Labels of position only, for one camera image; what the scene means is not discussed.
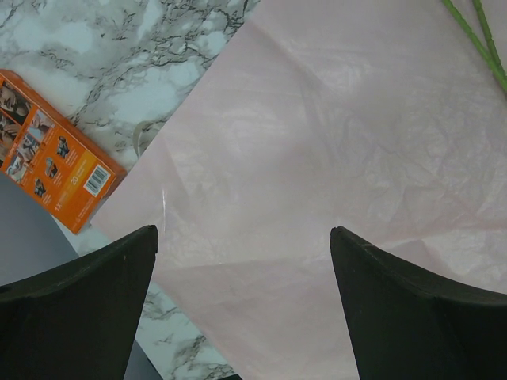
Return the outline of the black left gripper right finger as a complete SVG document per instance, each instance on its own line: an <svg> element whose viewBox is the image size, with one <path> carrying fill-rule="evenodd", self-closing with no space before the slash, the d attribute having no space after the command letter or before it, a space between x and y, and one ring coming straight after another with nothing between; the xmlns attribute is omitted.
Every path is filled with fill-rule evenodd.
<svg viewBox="0 0 507 380"><path fill-rule="evenodd" d="M437 275L344 227L330 253L362 379L504 379L506 296Z"/></svg>

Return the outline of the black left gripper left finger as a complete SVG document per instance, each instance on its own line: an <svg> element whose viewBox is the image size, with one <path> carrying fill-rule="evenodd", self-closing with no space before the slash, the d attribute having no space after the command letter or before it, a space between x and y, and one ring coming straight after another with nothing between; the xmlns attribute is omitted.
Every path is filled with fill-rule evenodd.
<svg viewBox="0 0 507 380"><path fill-rule="evenodd" d="M143 226L1 288L3 379L122 379L156 254Z"/></svg>

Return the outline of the cream ribbon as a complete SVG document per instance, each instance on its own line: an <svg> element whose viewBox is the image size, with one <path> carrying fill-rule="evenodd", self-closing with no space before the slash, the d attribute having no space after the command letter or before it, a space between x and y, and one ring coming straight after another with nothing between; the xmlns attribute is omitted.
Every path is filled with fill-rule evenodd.
<svg viewBox="0 0 507 380"><path fill-rule="evenodd" d="M145 121L135 126L132 134L132 145L138 158L148 148L163 125L162 121Z"/></svg>

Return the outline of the pink wrapping paper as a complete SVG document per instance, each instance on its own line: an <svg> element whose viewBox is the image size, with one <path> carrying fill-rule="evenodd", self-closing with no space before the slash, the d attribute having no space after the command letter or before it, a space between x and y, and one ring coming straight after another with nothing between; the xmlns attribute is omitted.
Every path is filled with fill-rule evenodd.
<svg viewBox="0 0 507 380"><path fill-rule="evenodd" d="M343 226L506 290L506 98L440 1L263 1L93 225L244 379L355 379Z"/></svg>

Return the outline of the pink flower bouquet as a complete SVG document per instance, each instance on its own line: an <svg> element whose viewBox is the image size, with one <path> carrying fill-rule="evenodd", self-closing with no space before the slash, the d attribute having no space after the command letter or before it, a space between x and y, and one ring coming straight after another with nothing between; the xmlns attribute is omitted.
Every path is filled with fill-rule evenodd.
<svg viewBox="0 0 507 380"><path fill-rule="evenodd" d="M502 65L501 57L498 54L482 1L473 0L471 1L471 4L478 20L484 41L478 37L473 28L451 0L441 0L440 2L467 36L469 41L473 44L476 51L490 69L490 72L496 83L501 88L501 91L506 94L506 70Z"/></svg>

